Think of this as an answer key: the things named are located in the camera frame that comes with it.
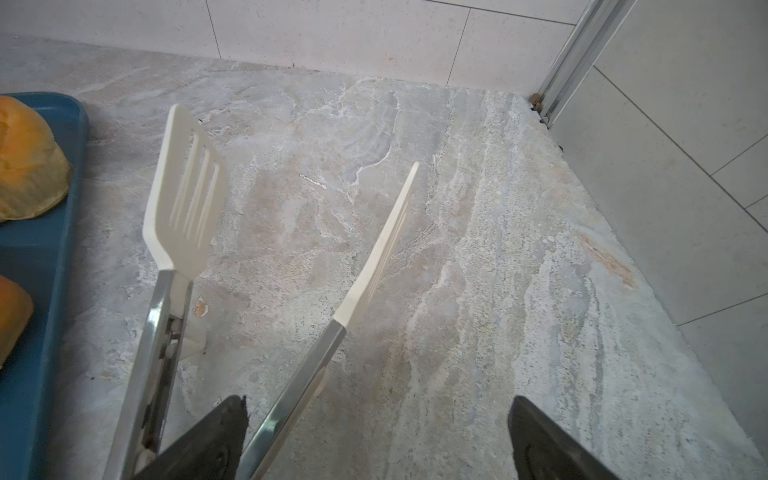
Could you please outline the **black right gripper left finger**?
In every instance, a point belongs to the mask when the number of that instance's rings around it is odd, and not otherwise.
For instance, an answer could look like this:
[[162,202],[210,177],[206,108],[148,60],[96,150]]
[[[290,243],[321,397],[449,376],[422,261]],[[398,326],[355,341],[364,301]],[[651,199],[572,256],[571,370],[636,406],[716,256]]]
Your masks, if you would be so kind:
[[246,397],[231,395],[133,479],[234,479],[248,423]]

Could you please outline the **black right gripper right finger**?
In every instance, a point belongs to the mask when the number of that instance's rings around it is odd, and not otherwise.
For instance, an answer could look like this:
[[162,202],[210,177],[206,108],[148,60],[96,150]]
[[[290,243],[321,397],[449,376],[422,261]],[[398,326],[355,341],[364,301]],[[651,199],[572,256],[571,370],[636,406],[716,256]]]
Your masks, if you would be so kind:
[[514,398],[507,425],[519,479],[618,480],[603,463],[522,395]]

